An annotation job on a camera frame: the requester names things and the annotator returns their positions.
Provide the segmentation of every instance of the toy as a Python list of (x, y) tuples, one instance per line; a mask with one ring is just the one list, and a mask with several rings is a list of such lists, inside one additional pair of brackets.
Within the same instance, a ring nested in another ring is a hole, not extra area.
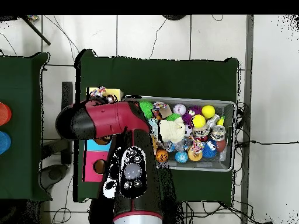
[(189, 124), (189, 125), (191, 125), (191, 124), (190, 124), (191, 119), (192, 119), (192, 117), (193, 117), (194, 115), (196, 115), (196, 114), (201, 114), (201, 107), (199, 107), (199, 106), (193, 106), (193, 107), (191, 107), (191, 108), (190, 108), (190, 109), (189, 109), (189, 110), (182, 116), (184, 123), (185, 123), (185, 124)]
[(220, 119), (220, 117), (217, 114), (215, 114), (207, 121), (207, 125), (212, 129), (216, 125), (216, 122), (219, 119)]
[(185, 137), (189, 137), (192, 133), (192, 127), (189, 124), (185, 124)]
[(158, 149), (156, 152), (156, 160), (159, 162), (167, 162), (168, 152), (164, 149)]
[(215, 114), (215, 108), (211, 105), (206, 105), (202, 108), (201, 112), (206, 119), (211, 118)]
[(223, 125), (224, 124), (224, 120), (225, 120), (225, 116), (221, 116), (220, 119), (217, 121), (217, 125)]
[(186, 163), (187, 160), (188, 160), (188, 154), (187, 154), (187, 152), (186, 151), (178, 151), (175, 154), (175, 160), (178, 163)]
[(200, 142), (199, 140), (195, 139), (194, 137), (191, 137), (192, 140), (192, 146), (191, 150), (194, 153), (200, 153), (204, 149), (205, 144), (203, 142)]
[(154, 135), (151, 135), (152, 137), (152, 148), (154, 150), (154, 155), (156, 155), (157, 149), (158, 149), (158, 145), (157, 145), (157, 139)]
[(171, 141), (164, 143), (164, 148), (167, 152), (171, 153), (175, 151), (175, 144)]
[(175, 121), (161, 120), (159, 122), (159, 131), (162, 138), (160, 141), (172, 141), (174, 144), (181, 141), (185, 134), (185, 125), (182, 117), (177, 118)]
[(225, 140), (216, 141), (216, 149), (219, 152), (222, 152), (225, 149), (226, 145), (227, 145), (227, 143)]
[(158, 120), (155, 118), (150, 118), (147, 121), (152, 127), (150, 133), (154, 135), (154, 137), (158, 138)]
[(194, 153), (191, 149), (189, 149), (188, 150), (188, 157), (193, 162), (198, 162), (203, 157), (203, 153), (202, 152)]
[(215, 125), (211, 133), (211, 138), (215, 141), (221, 141), (225, 137), (225, 128), (222, 125)]
[(179, 115), (184, 115), (186, 113), (187, 109), (183, 104), (177, 104), (173, 108), (173, 112)]
[(161, 108), (167, 108), (167, 104), (164, 102), (156, 101), (152, 104), (154, 110), (159, 110)]
[(0, 102), (0, 126), (6, 124), (12, 116), (11, 109)]
[(171, 111), (171, 108), (169, 107), (169, 105), (167, 105), (165, 108), (159, 109), (159, 112), (160, 112), (162, 118), (167, 118), (168, 116), (170, 116), (172, 114), (172, 111)]
[(9, 149), (11, 146), (11, 138), (8, 134), (0, 131), (0, 155)]
[(177, 118), (179, 118), (180, 117), (180, 114), (176, 114), (176, 113), (173, 113), (173, 114), (171, 114), (171, 115), (169, 115), (167, 118), (166, 118), (166, 120), (168, 120), (168, 121), (175, 121)]
[(152, 117), (152, 103), (149, 101), (139, 101), (139, 106), (146, 119), (150, 119)]
[(195, 128), (201, 128), (206, 124), (206, 119), (200, 115), (194, 115), (191, 119), (191, 126), (195, 127)]
[(216, 141), (209, 139), (203, 149), (204, 158), (213, 158), (217, 154)]

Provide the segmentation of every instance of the green table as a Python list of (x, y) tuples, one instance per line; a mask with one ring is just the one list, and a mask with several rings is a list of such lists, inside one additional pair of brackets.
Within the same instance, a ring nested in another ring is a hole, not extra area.
[(0, 126), (12, 140), (0, 155), (0, 198), (50, 200), (39, 184), (41, 160), (41, 68), (48, 54), (30, 58), (0, 56), (0, 102), (12, 110), (10, 122)]
[[(80, 100), (86, 99), (87, 87), (99, 85), (121, 89), (125, 95), (237, 100), (235, 58), (224, 62), (142, 60), (95, 57), (92, 50), (83, 50), (76, 58), (75, 67), (76, 94)], [(78, 183), (78, 201), (96, 198), (99, 191), (99, 183), (82, 182), (83, 148), (84, 141), (80, 141), (75, 173), (78, 177), (74, 180)], [(231, 205), (232, 171), (172, 170), (172, 175), (178, 201), (222, 201)]]

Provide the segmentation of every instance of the yellow toy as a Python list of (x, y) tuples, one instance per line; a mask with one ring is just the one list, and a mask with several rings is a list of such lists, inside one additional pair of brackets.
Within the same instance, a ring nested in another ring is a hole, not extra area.
[(211, 105), (206, 105), (202, 108), (201, 113), (206, 119), (209, 119), (215, 115), (215, 108)]
[(206, 120), (202, 115), (197, 114), (192, 117), (191, 124), (195, 128), (201, 128), (206, 124)]
[(217, 125), (222, 125), (224, 123), (225, 116), (221, 116), (220, 119), (217, 121)]
[(193, 162), (198, 162), (203, 157), (203, 153), (202, 152), (194, 153), (191, 149), (189, 149), (188, 150), (188, 157)]

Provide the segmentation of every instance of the orange ball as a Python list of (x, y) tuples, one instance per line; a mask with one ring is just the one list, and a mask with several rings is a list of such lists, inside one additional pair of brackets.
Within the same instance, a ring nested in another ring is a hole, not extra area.
[(156, 152), (156, 160), (159, 162), (167, 162), (168, 152), (164, 149), (158, 149)]

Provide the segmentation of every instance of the tennis ball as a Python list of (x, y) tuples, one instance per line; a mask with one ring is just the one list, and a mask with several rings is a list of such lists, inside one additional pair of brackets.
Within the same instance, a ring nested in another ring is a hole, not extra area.
[(208, 119), (215, 115), (215, 108), (211, 105), (206, 105), (201, 110), (202, 115)]
[(201, 128), (206, 124), (206, 119), (200, 114), (194, 115), (191, 119), (191, 124), (195, 128)]

